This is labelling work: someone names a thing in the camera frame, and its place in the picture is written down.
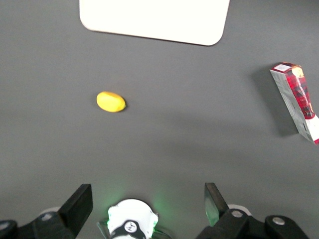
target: white board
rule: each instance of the white board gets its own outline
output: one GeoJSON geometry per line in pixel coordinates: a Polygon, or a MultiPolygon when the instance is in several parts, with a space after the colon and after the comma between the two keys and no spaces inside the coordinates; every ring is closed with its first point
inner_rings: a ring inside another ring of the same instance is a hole
{"type": "Polygon", "coordinates": [[[230,0],[80,0],[89,30],[213,45],[223,34],[230,0]]]}

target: red and white box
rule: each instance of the red and white box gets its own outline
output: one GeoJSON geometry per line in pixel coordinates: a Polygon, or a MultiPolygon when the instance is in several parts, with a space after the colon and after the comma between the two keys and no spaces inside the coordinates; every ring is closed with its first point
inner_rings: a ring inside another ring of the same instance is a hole
{"type": "Polygon", "coordinates": [[[301,66],[282,62],[270,70],[293,118],[298,132],[319,144],[319,118],[311,106],[306,79],[301,66]]]}

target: printed label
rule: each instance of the printed label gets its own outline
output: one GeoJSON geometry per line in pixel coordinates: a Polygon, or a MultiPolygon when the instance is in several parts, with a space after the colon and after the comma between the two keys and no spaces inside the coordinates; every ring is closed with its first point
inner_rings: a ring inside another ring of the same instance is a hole
{"type": "Polygon", "coordinates": [[[274,69],[276,69],[278,71],[281,71],[281,72],[285,72],[285,71],[287,71],[290,68],[291,68],[290,66],[286,66],[286,65],[283,65],[283,64],[280,64],[280,65],[274,67],[274,69]]]}

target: screw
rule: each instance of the screw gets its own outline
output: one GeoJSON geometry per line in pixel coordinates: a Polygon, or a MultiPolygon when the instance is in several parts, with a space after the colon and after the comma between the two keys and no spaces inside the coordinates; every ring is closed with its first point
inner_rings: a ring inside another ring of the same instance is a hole
{"type": "Polygon", "coordinates": [[[137,230],[137,226],[136,226],[136,224],[133,223],[133,222],[127,222],[127,223],[125,223],[125,225],[124,225],[124,229],[125,229],[127,232],[129,232],[129,233],[134,233],[134,232],[136,232],[136,230],[137,230]]]}
{"type": "Polygon", "coordinates": [[[9,222],[5,222],[5,223],[0,224],[0,231],[6,229],[9,225],[10,225],[9,222]]]}
{"type": "Polygon", "coordinates": [[[47,220],[49,220],[51,217],[52,217],[52,215],[51,215],[50,213],[47,213],[47,214],[45,214],[45,215],[41,218],[41,220],[42,220],[42,221],[47,221],[47,220]]]}
{"type": "Polygon", "coordinates": [[[285,221],[281,218],[278,218],[278,217],[273,218],[273,222],[276,223],[277,225],[281,225],[281,226],[285,224],[285,221]]]}
{"type": "Polygon", "coordinates": [[[236,217],[236,218],[241,218],[243,216],[243,214],[240,211],[232,211],[231,214],[236,217]]]}

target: yellow lemon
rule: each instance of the yellow lemon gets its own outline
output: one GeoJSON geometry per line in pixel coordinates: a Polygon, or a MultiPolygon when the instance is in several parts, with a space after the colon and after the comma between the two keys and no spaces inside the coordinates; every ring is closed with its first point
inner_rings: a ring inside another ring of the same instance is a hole
{"type": "Polygon", "coordinates": [[[122,96],[113,92],[102,91],[96,97],[98,106],[108,112],[119,112],[126,107],[122,96]]]}

